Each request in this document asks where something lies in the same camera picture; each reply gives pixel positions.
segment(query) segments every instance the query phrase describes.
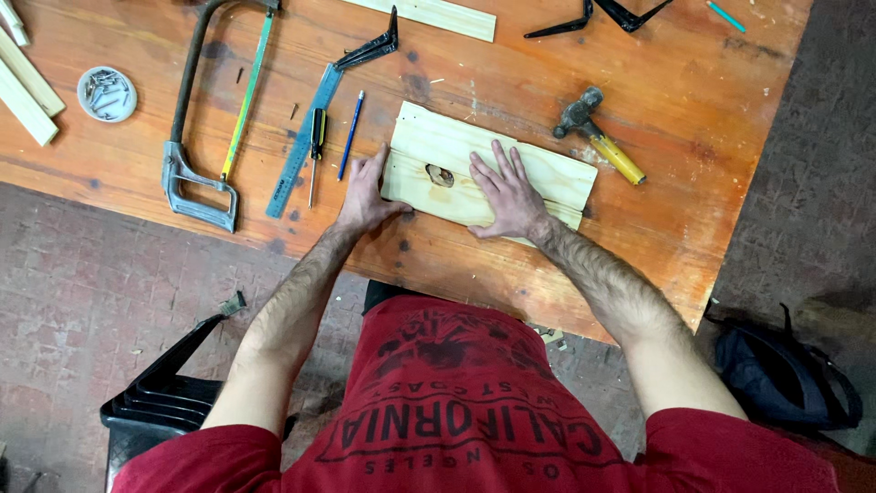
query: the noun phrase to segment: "small white bowl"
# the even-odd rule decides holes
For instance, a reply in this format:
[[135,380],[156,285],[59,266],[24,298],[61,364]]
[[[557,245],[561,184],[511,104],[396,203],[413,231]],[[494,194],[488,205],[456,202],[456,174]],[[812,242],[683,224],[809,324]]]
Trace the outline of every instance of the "small white bowl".
[[[91,75],[101,71],[117,76],[119,82],[109,86],[109,91],[112,92],[101,94],[95,103],[91,104],[86,96],[88,83],[91,80]],[[79,97],[79,105],[82,109],[92,118],[102,122],[118,123],[127,119],[137,108],[137,90],[134,89],[131,79],[112,67],[94,67],[82,74],[79,84],[76,86],[76,95]]]

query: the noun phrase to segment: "orange wooden table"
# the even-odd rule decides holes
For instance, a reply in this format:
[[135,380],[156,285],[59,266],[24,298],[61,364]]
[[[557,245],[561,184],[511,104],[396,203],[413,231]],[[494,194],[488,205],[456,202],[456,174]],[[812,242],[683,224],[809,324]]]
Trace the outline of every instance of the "orange wooden table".
[[[353,155],[392,136],[403,100],[599,167],[581,232],[660,286],[696,327],[795,58],[810,0],[724,0],[745,34],[699,0],[675,0],[634,34],[598,7],[579,32],[523,39],[570,20],[581,3],[458,3],[498,16],[494,43],[399,19],[399,51],[349,70],[328,108],[315,206],[295,189],[281,220],[268,197],[329,61],[385,31],[389,16],[338,0],[285,1],[265,55],[261,89],[230,182],[241,194],[231,235],[172,214],[160,185],[161,153],[199,8],[182,1],[21,0],[27,56],[67,103],[51,145],[40,148],[0,109],[0,179],[112,211],[275,253],[301,257],[336,217],[347,182],[337,168],[360,89],[367,97]],[[652,3],[627,0],[634,12]],[[261,10],[220,10],[198,68],[184,143],[202,175],[222,168],[252,64]],[[76,101],[87,69],[127,74],[137,111],[98,122]],[[244,77],[236,83],[244,67]],[[553,139],[560,112],[589,85],[605,100],[595,120],[648,175],[633,187],[577,135]],[[300,110],[290,120],[293,104]],[[302,172],[305,182],[309,171]],[[536,250],[481,241],[423,213],[365,237],[347,269],[410,289],[489,305],[515,317],[611,340],[572,284]]]

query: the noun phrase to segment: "blue pencil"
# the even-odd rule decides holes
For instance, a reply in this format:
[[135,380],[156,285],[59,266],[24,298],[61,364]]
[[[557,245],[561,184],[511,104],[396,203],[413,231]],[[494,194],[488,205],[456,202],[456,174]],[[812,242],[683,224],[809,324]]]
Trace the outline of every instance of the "blue pencil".
[[737,21],[735,18],[730,17],[730,14],[728,14],[727,12],[725,12],[724,9],[722,9],[721,7],[718,7],[717,5],[713,4],[713,3],[712,3],[711,1],[709,1],[709,0],[706,0],[706,5],[709,5],[709,7],[711,7],[712,10],[714,10],[715,12],[717,12],[717,15],[723,17],[724,20],[726,20],[726,21],[729,22],[730,24],[733,24],[733,27],[739,29],[741,32],[745,32],[745,26],[741,25],[741,24],[739,23],[739,21]]
[[337,172],[337,181],[343,178],[343,169],[347,167],[347,158],[350,156],[350,145],[353,143],[353,132],[356,131],[356,122],[359,121],[359,110],[362,109],[362,100],[365,99],[365,91],[359,91],[359,101],[356,102],[356,111],[353,112],[353,122],[350,124],[350,136],[347,137],[347,146],[343,149],[341,169]]

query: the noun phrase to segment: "chair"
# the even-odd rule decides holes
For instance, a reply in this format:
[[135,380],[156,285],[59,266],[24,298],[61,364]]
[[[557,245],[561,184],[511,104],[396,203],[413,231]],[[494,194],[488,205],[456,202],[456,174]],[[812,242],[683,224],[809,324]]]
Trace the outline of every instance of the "chair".
[[[159,443],[194,432],[213,408],[223,382],[176,375],[189,357],[227,317],[214,315],[162,354],[122,393],[101,406],[101,422],[109,428],[105,491],[122,466]],[[296,417],[286,420],[283,439]]]

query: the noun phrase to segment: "screwdriver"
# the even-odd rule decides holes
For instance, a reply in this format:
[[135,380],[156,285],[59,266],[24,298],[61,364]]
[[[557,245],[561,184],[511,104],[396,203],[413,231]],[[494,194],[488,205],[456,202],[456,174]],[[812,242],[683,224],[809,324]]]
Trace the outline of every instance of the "screwdriver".
[[314,183],[316,182],[316,160],[322,159],[322,142],[326,136],[326,111],[314,108],[313,130],[310,133],[310,159],[314,160],[314,168],[310,170],[310,198],[307,208],[314,208]]

